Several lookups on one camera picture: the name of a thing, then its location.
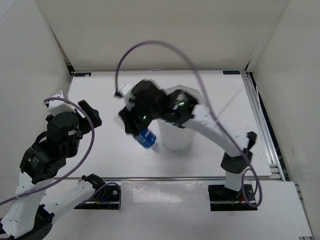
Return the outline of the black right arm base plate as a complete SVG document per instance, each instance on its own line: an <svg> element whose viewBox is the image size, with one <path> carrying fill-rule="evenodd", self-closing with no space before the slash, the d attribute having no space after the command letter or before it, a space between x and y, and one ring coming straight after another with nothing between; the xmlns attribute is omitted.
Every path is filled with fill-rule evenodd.
<svg viewBox="0 0 320 240"><path fill-rule="evenodd" d="M242 191L227 189L223 184L208 185L211 212L257 211L257 207L249 206Z"/></svg>

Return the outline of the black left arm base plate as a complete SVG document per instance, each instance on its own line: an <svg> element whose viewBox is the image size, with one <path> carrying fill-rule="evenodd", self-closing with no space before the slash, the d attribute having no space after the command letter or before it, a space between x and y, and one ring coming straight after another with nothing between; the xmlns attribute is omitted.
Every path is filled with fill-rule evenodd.
<svg viewBox="0 0 320 240"><path fill-rule="evenodd" d="M122 205L122 189L116 182L107 182L101 189L83 203L75 207L76 210L120 210Z"/></svg>

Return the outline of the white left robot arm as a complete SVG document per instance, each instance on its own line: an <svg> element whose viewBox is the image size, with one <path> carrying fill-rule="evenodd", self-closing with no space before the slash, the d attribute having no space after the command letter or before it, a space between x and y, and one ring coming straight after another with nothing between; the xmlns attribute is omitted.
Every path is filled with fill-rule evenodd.
<svg viewBox="0 0 320 240"><path fill-rule="evenodd" d="M102 125L99 112L85 100L77 104L58 97L45 100L49 111L46 131L38 135L24 153L15 196L1 204L10 203L7 214L0 220L1 234L10 240L42 240L54 223L68 211L89 200L100 200L105 194L105 182L97 175L83 176L81 181L62 198L42 204L46 190L71 175L82 164L54 180L66 160L78 153L84 135L95 134Z"/></svg>

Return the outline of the blue label bottle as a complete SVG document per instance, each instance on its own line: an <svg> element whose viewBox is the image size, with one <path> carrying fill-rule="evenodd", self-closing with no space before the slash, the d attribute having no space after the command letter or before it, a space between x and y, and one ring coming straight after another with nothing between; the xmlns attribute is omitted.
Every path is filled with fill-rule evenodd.
<svg viewBox="0 0 320 240"><path fill-rule="evenodd" d="M156 153L160 151L160 146L157 142L157 137L149 129L141 131L138 135L134 135L133 138L145 149L151 149Z"/></svg>

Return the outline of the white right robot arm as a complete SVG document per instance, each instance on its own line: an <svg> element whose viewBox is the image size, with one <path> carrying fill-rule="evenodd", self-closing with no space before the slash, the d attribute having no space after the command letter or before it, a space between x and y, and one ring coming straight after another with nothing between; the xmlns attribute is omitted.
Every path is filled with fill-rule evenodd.
<svg viewBox="0 0 320 240"><path fill-rule="evenodd" d="M242 195L242 178L252 159L250 149L256 143L255 132L242 134L234 130L226 134L210 116L199 92L186 86L178 85L169 91L158 88L152 80L143 79L134 86L123 84L116 96L125 102L118 117L126 134L146 149L157 149L157 137L149 130L154 120L164 123L160 128L161 137L178 148L189 144L186 130L199 133L221 147L224 155L220 166L226 177L224 193L230 200Z"/></svg>

